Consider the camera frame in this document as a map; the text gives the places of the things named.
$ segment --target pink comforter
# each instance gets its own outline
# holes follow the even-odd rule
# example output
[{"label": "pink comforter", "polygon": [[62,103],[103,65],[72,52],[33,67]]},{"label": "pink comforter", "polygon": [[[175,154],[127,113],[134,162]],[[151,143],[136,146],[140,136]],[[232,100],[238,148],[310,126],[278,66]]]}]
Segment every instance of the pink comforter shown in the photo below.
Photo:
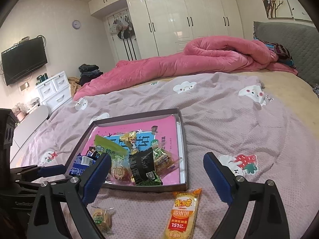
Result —
[{"label": "pink comforter", "polygon": [[106,94],[158,78],[205,72],[244,72],[268,69],[297,74],[277,62],[278,56],[261,41],[210,36],[190,41],[184,52],[137,61],[119,61],[114,69],[86,83],[74,100]]}]

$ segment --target gray headboard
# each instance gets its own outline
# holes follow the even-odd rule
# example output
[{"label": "gray headboard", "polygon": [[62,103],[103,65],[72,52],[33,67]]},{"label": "gray headboard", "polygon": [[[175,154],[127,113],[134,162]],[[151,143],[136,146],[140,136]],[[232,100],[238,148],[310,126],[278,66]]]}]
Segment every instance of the gray headboard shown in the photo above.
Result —
[{"label": "gray headboard", "polygon": [[315,27],[297,23],[254,22],[255,36],[286,47],[298,76],[310,85],[319,83],[319,33]]}]

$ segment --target television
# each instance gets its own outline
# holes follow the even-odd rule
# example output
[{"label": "television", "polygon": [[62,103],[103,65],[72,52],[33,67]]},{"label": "television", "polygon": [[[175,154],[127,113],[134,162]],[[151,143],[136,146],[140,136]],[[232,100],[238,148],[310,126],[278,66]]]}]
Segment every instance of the television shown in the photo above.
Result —
[{"label": "television", "polygon": [[3,51],[1,59],[6,85],[19,81],[47,63],[42,36]]}]

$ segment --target cabinet handle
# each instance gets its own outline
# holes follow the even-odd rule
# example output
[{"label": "cabinet handle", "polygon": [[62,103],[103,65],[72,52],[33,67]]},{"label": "cabinet handle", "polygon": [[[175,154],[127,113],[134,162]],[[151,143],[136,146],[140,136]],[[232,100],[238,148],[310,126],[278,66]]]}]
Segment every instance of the cabinet handle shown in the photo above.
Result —
[{"label": "cabinet handle", "polygon": [[64,95],[62,95],[60,98],[56,99],[56,101],[58,102],[59,100],[63,99]]}]

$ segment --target power outlet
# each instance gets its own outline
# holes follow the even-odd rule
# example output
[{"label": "power outlet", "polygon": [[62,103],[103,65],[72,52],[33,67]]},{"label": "power outlet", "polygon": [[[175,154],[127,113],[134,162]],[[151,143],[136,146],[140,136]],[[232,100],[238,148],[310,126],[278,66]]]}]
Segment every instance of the power outlet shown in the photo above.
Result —
[{"label": "power outlet", "polygon": [[28,82],[25,82],[24,84],[22,84],[22,85],[20,86],[20,90],[23,91],[23,90],[27,89],[28,87],[29,87],[29,83],[28,83]]}]

